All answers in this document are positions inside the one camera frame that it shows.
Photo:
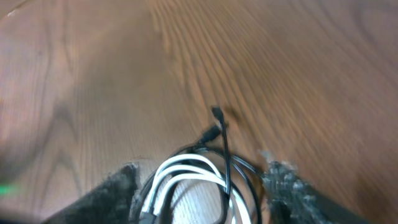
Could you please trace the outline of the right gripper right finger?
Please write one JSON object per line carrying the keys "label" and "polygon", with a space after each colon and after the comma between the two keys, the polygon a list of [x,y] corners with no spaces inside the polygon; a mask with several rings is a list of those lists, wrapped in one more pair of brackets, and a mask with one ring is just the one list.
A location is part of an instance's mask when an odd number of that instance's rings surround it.
{"label": "right gripper right finger", "polygon": [[262,151],[267,170],[262,175],[267,192],[270,221],[273,224],[369,224],[324,196],[301,179],[288,163],[279,162],[271,153]]}

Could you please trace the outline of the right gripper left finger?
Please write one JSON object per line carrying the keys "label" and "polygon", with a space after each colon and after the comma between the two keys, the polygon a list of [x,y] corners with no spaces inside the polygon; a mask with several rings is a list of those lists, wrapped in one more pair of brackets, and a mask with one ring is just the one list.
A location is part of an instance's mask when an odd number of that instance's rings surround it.
{"label": "right gripper left finger", "polygon": [[139,169],[126,164],[82,198],[53,214],[44,223],[119,224],[129,221],[131,201],[139,189]]}

